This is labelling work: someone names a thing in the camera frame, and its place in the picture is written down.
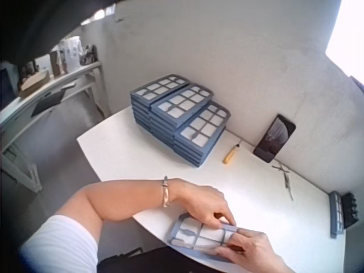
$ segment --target black pants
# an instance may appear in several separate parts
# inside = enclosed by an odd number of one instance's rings
[[[98,273],[217,273],[170,247],[162,247],[129,258],[113,256],[102,260],[97,266]]]

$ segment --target phone screen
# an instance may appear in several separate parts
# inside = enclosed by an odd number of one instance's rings
[[[253,154],[269,163],[287,143],[295,130],[296,125],[284,116],[277,115],[262,140],[254,149]]]

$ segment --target bracelet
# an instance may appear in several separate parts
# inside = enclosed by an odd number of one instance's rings
[[[168,177],[165,176],[162,183],[163,187],[163,207],[169,206],[169,190],[168,190]]]

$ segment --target white sleeve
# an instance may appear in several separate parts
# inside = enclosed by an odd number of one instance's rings
[[[96,272],[97,243],[77,221],[62,215],[49,218],[21,247],[35,272]]]

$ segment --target hand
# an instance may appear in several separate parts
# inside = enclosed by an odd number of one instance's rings
[[[180,179],[172,181],[170,189],[177,191],[176,201],[182,203],[191,216],[210,228],[221,228],[222,223],[217,216],[224,216],[229,224],[236,225],[224,194],[217,189],[194,185]]]
[[[242,251],[236,252],[229,246],[241,247]],[[274,253],[267,235],[262,232],[238,229],[230,237],[227,247],[216,248],[216,253],[252,273],[293,273]]]

